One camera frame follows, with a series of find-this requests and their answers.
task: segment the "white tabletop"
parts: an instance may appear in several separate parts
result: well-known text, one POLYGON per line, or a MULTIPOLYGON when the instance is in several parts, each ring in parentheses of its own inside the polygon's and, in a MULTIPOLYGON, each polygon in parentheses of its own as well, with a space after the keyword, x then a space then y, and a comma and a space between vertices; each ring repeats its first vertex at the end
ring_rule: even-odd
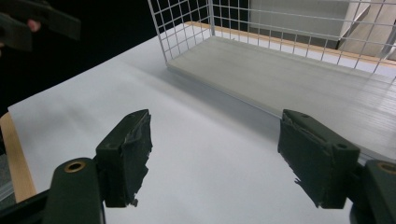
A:
POLYGON ((106 209, 107 223, 349 223, 350 202, 317 209, 294 183, 277 118, 168 70, 157 37, 9 108, 37 192, 145 108, 154 147, 139 205, 106 209))

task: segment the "wire mesh basket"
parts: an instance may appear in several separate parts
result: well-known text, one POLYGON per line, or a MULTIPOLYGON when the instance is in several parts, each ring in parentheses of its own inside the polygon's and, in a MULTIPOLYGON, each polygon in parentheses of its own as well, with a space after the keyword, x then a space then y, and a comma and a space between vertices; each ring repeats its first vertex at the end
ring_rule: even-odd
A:
POLYGON ((396 161, 396 0, 148 0, 169 68, 396 161))

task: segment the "dark floor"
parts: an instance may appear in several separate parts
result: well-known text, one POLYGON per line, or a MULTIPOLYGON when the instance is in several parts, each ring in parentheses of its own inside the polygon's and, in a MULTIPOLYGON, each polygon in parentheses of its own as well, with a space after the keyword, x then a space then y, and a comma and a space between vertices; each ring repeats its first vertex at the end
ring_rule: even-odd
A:
MULTIPOLYGON (((33 35, 33 51, 1 48, 0 117, 7 107, 57 85, 156 35, 147 0, 48 0, 81 20, 74 41, 43 26, 33 35)), ((0 188, 9 181, 7 157, 0 157, 0 188)), ((15 203, 11 195, 0 210, 15 203)))

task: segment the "white wire grid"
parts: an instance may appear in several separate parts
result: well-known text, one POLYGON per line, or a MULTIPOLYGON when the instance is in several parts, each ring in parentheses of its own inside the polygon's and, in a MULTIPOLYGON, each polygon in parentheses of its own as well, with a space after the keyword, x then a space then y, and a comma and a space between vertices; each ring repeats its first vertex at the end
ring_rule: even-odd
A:
POLYGON ((387 13, 389 8, 396 7, 395 0, 303 2, 322 4, 326 7, 324 13, 322 12, 324 15, 285 12, 279 10, 279 2, 276 0, 148 0, 163 57, 167 62, 215 35, 384 75, 393 78, 394 82, 396 62, 388 57, 396 47, 396 15, 387 13), (353 15, 352 19, 347 20, 336 15, 339 7, 345 4, 356 8, 349 12, 353 15), (372 19, 355 20, 362 13, 363 7, 368 6, 368 10, 372 10, 372 19), (380 19, 383 17, 388 17, 391 22, 382 22, 380 19), (283 18, 283 21, 314 21, 313 24, 327 27, 327 30, 315 32, 297 29, 284 25, 285 22, 279 22, 279 18, 283 18), (343 35, 332 34, 333 26, 339 24, 346 27, 346 32, 343 35), (354 28, 359 26, 365 26, 365 35, 353 35, 354 28), (378 32, 383 37, 380 40, 372 38, 378 32), (340 45, 338 49, 330 47, 334 40, 340 45), (346 48, 352 43, 358 46, 355 52, 346 48), (374 52, 367 54, 367 49, 374 49, 374 52))

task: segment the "black object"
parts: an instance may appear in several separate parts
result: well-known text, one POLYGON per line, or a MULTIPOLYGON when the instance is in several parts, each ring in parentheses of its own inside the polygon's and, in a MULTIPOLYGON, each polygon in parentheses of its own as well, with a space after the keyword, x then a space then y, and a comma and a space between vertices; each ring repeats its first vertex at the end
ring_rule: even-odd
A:
POLYGON ((352 223, 396 223, 396 164, 358 164, 360 150, 306 114, 284 110, 278 152, 316 206, 353 203, 352 223))
POLYGON ((134 196, 148 172, 152 147, 149 122, 148 110, 126 116, 99 144, 95 159, 58 166, 49 190, 1 211, 0 223, 106 223, 103 201, 112 207, 136 206, 134 196))
MULTIPOLYGON (((56 33, 79 40, 80 21, 54 9, 46 1, 0 0, 0 12, 21 20, 40 21, 56 33)), ((1 14, 0 42, 14 49, 32 50, 32 34, 29 27, 25 23, 1 14)))

